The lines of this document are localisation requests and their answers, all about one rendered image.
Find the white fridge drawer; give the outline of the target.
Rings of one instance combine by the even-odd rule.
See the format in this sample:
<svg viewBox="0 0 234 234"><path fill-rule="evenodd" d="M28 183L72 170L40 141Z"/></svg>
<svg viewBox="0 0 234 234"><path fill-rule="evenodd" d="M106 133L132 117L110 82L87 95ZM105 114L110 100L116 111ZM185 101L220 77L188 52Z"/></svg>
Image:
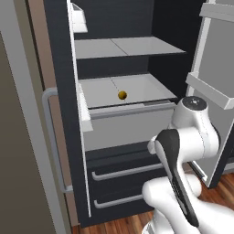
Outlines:
<svg viewBox="0 0 234 234"><path fill-rule="evenodd" d="M152 74L81 80L93 130L87 151L145 142L170 123L177 97ZM124 90L127 98L120 100Z"/></svg>

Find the grey fridge shelf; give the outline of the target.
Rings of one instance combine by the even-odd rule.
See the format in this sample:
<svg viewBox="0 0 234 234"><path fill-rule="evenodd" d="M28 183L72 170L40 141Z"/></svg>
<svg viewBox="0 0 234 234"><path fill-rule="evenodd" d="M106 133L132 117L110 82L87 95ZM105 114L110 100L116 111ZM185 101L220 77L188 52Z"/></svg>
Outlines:
<svg viewBox="0 0 234 234"><path fill-rule="evenodd" d="M157 37L82 39L75 41L77 59L184 53Z"/></svg>

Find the brown left fridge door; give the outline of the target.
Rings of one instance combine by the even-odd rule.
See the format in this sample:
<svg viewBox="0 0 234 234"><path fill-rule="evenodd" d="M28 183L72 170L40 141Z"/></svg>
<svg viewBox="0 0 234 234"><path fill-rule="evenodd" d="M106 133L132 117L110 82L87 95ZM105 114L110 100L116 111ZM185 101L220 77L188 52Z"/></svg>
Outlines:
<svg viewBox="0 0 234 234"><path fill-rule="evenodd" d="M44 85L58 90L78 221L86 228L91 221L90 193L70 0L28 0L28 4Z"/></svg>

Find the black fridge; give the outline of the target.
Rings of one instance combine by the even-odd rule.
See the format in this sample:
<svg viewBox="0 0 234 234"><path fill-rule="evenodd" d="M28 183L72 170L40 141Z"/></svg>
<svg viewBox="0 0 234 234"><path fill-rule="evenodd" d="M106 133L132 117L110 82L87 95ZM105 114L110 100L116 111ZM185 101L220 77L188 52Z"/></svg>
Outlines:
<svg viewBox="0 0 234 234"><path fill-rule="evenodd" d="M78 81L108 76L150 73L178 101L187 89L186 75L192 68L202 26L199 15L207 0L71 0L81 7L88 32L75 40L127 37L157 37L184 53L76 59ZM118 191L92 190L95 197Z"/></svg>

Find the grey right fridge door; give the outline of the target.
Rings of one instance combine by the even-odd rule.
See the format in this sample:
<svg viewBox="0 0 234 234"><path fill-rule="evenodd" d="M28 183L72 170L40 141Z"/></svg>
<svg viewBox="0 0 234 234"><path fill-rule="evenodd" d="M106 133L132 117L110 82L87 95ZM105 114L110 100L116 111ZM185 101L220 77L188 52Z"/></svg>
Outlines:
<svg viewBox="0 0 234 234"><path fill-rule="evenodd" d="M234 0L207 0L206 3L234 5ZM191 72L215 88L234 98L234 23L202 16L194 64ZM188 85L188 96L199 96L208 104L208 114L218 129L221 144L216 156L196 160L191 165L209 188L217 185L221 175L234 170L228 159L234 149L234 108L223 110L215 102Z"/></svg>

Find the white door bin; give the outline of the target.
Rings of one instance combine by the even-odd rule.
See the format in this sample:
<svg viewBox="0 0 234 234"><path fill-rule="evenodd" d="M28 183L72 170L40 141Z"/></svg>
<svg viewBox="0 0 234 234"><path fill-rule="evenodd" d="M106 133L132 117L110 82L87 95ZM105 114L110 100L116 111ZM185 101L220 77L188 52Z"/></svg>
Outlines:
<svg viewBox="0 0 234 234"><path fill-rule="evenodd" d="M93 130L91 124L91 117L81 84L79 84L79 106L80 106L82 131L91 132Z"/></svg>
<svg viewBox="0 0 234 234"><path fill-rule="evenodd" d="M199 15L234 23L234 5L204 3Z"/></svg>
<svg viewBox="0 0 234 234"><path fill-rule="evenodd" d="M88 29L84 11L74 3L71 3L71 15L73 31L75 33L87 33Z"/></svg>
<svg viewBox="0 0 234 234"><path fill-rule="evenodd" d="M231 110L234 108L234 98L228 97L226 94L201 80L197 72L189 72L186 77L186 83L194 90L199 91L211 101L215 102L223 110Z"/></svg>

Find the black freezer drawer front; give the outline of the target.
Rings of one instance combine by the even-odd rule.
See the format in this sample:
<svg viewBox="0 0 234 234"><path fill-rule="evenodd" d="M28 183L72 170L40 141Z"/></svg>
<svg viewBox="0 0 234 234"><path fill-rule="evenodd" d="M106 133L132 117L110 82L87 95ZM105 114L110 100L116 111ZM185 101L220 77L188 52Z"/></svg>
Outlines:
<svg viewBox="0 0 234 234"><path fill-rule="evenodd" d="M147 180L166 176L165 169L160 168L103 181L95 181L92 178L91 172L93 171L97 175L103 175L135 167L160 164L156 154L149 154L147 142L88 151L86 159L89 186L92 190L121 191L135 186L142 186Z"/></svg>
<svg viewBox="0 0 234 234"><path fill-rule="evenodd" d="M140 194L142 194L142 186L135 186L133 188L128 188L122 191L113 192L99 197L95 197L91 200L91 217L93 218L95 223L103 223L119 218L126 218L144 212L152 211L153 208L147 205L144 199L121 204L114 207L102 208L102 209L97 209L94 206L94 200L97 200L99 203L104 203Z"/></svg>

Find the tall grey-brown cabinet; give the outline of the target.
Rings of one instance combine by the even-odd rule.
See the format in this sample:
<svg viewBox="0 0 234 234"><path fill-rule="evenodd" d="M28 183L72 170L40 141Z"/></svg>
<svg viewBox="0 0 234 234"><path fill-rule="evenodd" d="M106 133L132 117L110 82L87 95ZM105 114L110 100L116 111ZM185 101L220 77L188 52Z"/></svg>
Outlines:
<svg viewBox="0 0 234 234"><path fill-rule="evenodd" d="M0 234L72 234L55 178L28 0L0 0Z"/></svg>

